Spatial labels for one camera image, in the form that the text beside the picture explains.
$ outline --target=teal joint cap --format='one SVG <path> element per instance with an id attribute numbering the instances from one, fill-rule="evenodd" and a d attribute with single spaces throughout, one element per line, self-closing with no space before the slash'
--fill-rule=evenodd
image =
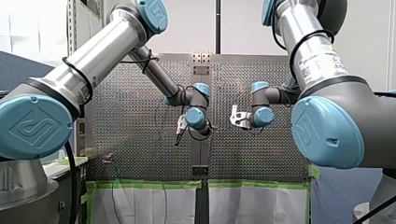
<path id="1" fill-rule="evenodd" d="M 197 82 L 193 85 L 193 87 L 195 87 L 195 89 L 197 89 L 198 91 L 200 91 L 201 93 L 203 93 L 206 96 L 209 96 L 210 93 L 210 88 L 207 84 L 202 83 L 202 82 Z"/>
<path id="2" fill-rule="evenodd" d="M 361 131 L 335 102 L 319 96 L 306 97 L 293 108 L 291 123 L 294 142 L 314 164 L 350 169 L 363 161 Z"/>
<path id="3" fill-rule="evenodd" d="M 51 97 L 21 95 L 0 103 L 0 156 L 11 160 L 47 157 L 69 139 L 73 120 Z"/>
<path id="4" fill-rule="evenodd" d="M 270 84 L 266 81 L 259 81 L 251 84 L 250 93 L 254 93 L 256 91 L 260 91 L 262 89 L 270 87 Z"/>
<path id="5" fill-rule="evenodd" d="M 264 106 L 256 111 L 254 114 L 254 122 L 260 128 L 266 127 L 274 122 L 274 111 L 267 106 Z"/>
<path id="6" fill-rule="evenodd" d="M 206 126 L 204 112 L 197 107 L 189 109 L 186 113 L 186 122 L 197 131 L 202 130 Z"/>
<path id="7" fill-rule="evenodd" d="M 148 28 L 156 35 L 168 27 L 168 14 L 162 0 L 137 0 L 137 8 Z"/>
<path id="8" fill-rule="evenodd" d="M 274 14 L 274 0 L 264 0 L 262 6 L 262 25 L 271 26 Z"/>

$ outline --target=electrical wire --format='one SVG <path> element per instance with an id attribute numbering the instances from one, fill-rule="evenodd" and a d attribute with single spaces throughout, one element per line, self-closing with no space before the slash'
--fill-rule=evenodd
<path id="1" fill-rule="evenodd" d="M 9 94 L 9 91 L 0 91 L 0 100 L 6 97 Z"/>
<path id="2" fill-rule="evenodd" d="M 70 63 L 69 61 L 67 61 L 66 57 L 62 58 L 62 61 L 64 62 L 64 64 L 66 64 L 69 68 L 71 68 L 72 70 L 74 70 L 75 72 L 77 72 L 82 79 L 84 79 L 84 81 L 86 82 L 86 86 L 88 88 L 88 92 L 89 92 L 89 96 L 88 99 L 85 100 L 85 102 L 82 105 L 86 105 L 93 97 L 93 86 L 90 82 L 90 80 L 87 78 L 87 76 L 85 76 L 85 74 L 79 70 L 78 68 L 76 68 L 72 63 Z"/>
<path id="3" fill-rule="evenodd" d="M 161 183 L 163 184 L 163 195 L 165 198 L 165 218 L 163 220 L 163 224 L 166 224 L 166 221 L 168 220 L 168 194 L 166 193 L 165 184 L 163 181 L 161 181 Z"/>
<path id="4" fill-rule="evenodd" d="M 376 92 L 374 92 L 374 95 L 382 96 L 382 97 L 389 97 L 389 98 L 396 98 L 396 93 L 395 92 L 380 92 L 380 91 L 376 91 Z"/>
<path id="5" fill-rule="evenodd" d="M 163 124 L 164 124 L 166 118 L 168 117 L 168 110 L 169 110 L 169 106 L 166 108 L 166 113 L 163 116 Z M 162 148 L 162 147 L 163 147 L 163 140 L 160 139 L 160 148 Z M 163 185 L 163 195 L 164 195 L 164 200 L 165 200 L 165 208 L 164 208 L 165 209 L 165 217 L 163 220 L 163 224 L 166 224 L 166 221 L 168 219 L 168 195 L 166 193 L 166 187 L 165 187 L 165 184 L 163 183 L 163 180 L 161 181 L 161 183 Z"/>
<path id="6" fill-rule="evenodd" d="M 154 123 L 155 123 L 155 127 L 158 126 L 158 122 L 157 122 L 157 113 L 158 113 L 158 109 L 160 108 L 161 103 L 163 102 L 163 99 L 161 99 L 157 106 L 155 107 L 154 110 Z M 157 130 L 158 131 L 158 139 L 161 141 L 161 130 Z"/>
<path id="7" fill-rule="evenodd" d="M 393 196 L 392 198 L 390 198 L 389 200 L 387 200 L 386 202 L 381 203 L 377 208 L 375 208 L 372 211 L 370 211 L 369 213 L 367 213 L 364 217 L 359 218 L 353 224 L 362 224 L 364 221 L 366 221 L 370 217 L 375 216 L 376 214 L 378 214 L 379 212 L 381 212 L 385 208 L 391 206 L 393 203 L 396 203 L 396 195 Z"/>
<path id="8" fill-rule="evenodd" d="M 71 209 L 70 209 L 70 218 L 69 224 L 75 224 L 77 215 L 78 215 L 78 170 L 76 167 L 76 162 L 73 155 L 73 149 L 70 146 L 70 142 L 67 141 L 64 145 L 66 150 L 66 155 L 69 159 L 69 166 L 70 166 L 70 175 L 71 175 L 71 182 L 72 182 L 72 202 L 71 202 Z"/>
<path id="9" fill-rule="evenodd" d="M 294 46 L 294 48 L 293 48 L 293 50 L 291 51 L 291 54 L 290 54 L 289 66 L 290 66 L 291 75 L 294 77 L 294 79 L 297 80 L 296 74 L 294 72 L 294 58 L 295 58 L 295 56 L 297 54 L 298 49 L 300 48 L 300 46 L 303 43 L 305 43 L 305 41 L 307 41 L 308 39 L 310 39 L 310 38 L 312 38 L 312 37 L 314 37 L 316 35 L 320 35 L 320 34 L 327 35 L 331 39 L 332 44 L 334 43 L 334 40 L 335 40 L 334 34 L 331 31 L 329 31 L 329 30 L 316 30 L 316 31 L 314 31 L 314 32 L 312 32 L 310 34 L 307 34 L 307 35 L 303 36 L 303 38 L 301 38 L 301 40 L 299 42 L 297 42 L 297 44 Z"/>
<path id="10" fill-rule="evenodd" d="M 148 50 L 148 57 L 147 57 L 147 59 L 136 60 L 136 61 L 133 61 L 133 62 L 121 62 L 121 63 L 144 63 L 145 66 L 144 66 L 143 69 L 142 69 L 142 73 L 143 73 L 143 74 L 146 74 L 146 69 L 149 67 L 149 62 L 152 61 L 152 60 L 158 62 L 158 61 L 160 60 L 160 58 L 158 58 L 158 57 L 151 57 L 151 56 L 152 56 L 152 51 L 151 51 L 151 49 L 149 49 L 149 50 Z"/>
<path id="11" fill-rule="evenodd" d="M 282 48 L 283 50 L 286 50 L 286 47 L 283 46 L 283 45 L 279 42 L 279 40 L 277 39 L 277 37 L 276 37 L 275 18 L 276 18 L 276 1 L 274 1 L 273 16 L 272 16 L 272 25 L 271 25 L 271 27 L 272 27 L 272 33 L 273 33 L 273 38 L 274 38 L 276 44 L 277 44 L 280 48 Z"/>
<path id="12" fill-rule="evenodd" d="M 114 161 L 112 161 L 112 164 L 114 166 L 114 169 L 116 171 L 116 178 L 114 178 L 113 184 L 111 185 L 111 199 L 113 201 L 113 208 L 114 208 L 114 214 L 116 215 L 117 221 L 121 224 L 119 212 L 117 211 L 117 206 L 116 206 L 116 200 L 114 199 L 114 185 L 116 184 L 117 179 L 120 181 L 120 168 L 117 166 Z"/>

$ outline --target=metal bracket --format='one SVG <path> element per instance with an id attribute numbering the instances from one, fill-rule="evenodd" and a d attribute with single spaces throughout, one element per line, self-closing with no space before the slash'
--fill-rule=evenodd
<path id="1" fill-rule="evenodd" d="M 209 167 L 207 165 L 192 166 L 192 174 L 193 175 L 208 175 Z"/>
<path id="2" fill-rule="evenodd" d="M 209 76 L 209 66 L 194 66 L 195 75 Z"/>
<path id="3" fill-rule="evenodd" d="M 231 112 L 230 122 L 233 126 L 243 128 L 243 129 L 252 129 L 249 124 L 249 118 L 251 113 L 248 112 L 237 112 L 238 105 L 233 105 L 233 111 Z"/>
<path id="4" fill-rule="evenodd" d="M 181 132 L 186 128 L 187 128 L 186 115 L 181 115 L 180 117 L 178 117 L 176 134 L 177 135 L 181 134 Z"/>

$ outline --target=perforated metal panel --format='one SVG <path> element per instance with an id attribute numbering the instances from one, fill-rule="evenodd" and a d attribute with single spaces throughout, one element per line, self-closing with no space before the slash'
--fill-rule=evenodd
<path id="1" fill-rule="evenodd" d="M 304 181 L 307 162 L 293 143 L 290 108 L 273 105 L 276 121 L 260 131 L 230 124 L 233 105 L 250 110 L 249 87 L 255 81 L 279 86 L 289 75 L 286 57 L 212 57 L 213 123 L 219 130 L 210 140 L 211 178 Z"/>
<path id="2" fill-rule="evenodd" d="M 197 81 L 191 71 L 191 55 L 160 58 L 177 84 L 187 86 Z M 91 118 L 87 126 L 92 130 L 87 132 L 87 145 L 97 154 L 90 161 L 89 179 L 112 179 L 117 175 L 112 164 L 102 162 L 103 157 L 113 153 L 122 178 L 192 179 L 191 161 L 209 156 L 210 178 L 305 181 L 307 162 L 291 137 L 290 108 L 274 105 L 276 122 L 262 132 L 242 131 L 229 120 L 232 105 L 249 111 L 249 87 L 253 82 L 282 84 L 289 74 L 287 58 L 211 55 L 210 63 L 208 115 L 218 128 L 209 145 L 201 144 L 209 147 L 210 155 L 207 150 L 202 150 L 205 155 L 196 154 L 187 134 L 179 147 L 174 146 L 180 108 L 160 105 L 156 124 L 154 115 L 163 98 L 161 93 L 135 65 L 120 64 L 95 90 L 88 110 Z"/>
<path id="3" fill-rule="evenodd" d="M 162 65 L 177 84 L 191 84 L 190 62 Z M 92 102 L 97 158 L 90 162 L 89 179 L 116 176 L 114 166 L 103 163 L 110 153 L 122 178 L 191 179 L 190 139 L 175 147 L 180 108 L 159 104 L 161 99 L 162 94 L 134 64 L 119 64 L 100 84 Z"/>

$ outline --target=vertical metal pole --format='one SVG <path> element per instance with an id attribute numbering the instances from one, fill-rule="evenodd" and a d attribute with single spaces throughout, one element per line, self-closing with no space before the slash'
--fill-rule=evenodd
<path id="1" fill-rule="evenodd" d="M 216 0 L 216 54 L 221 54 L 221 0 Z"/>

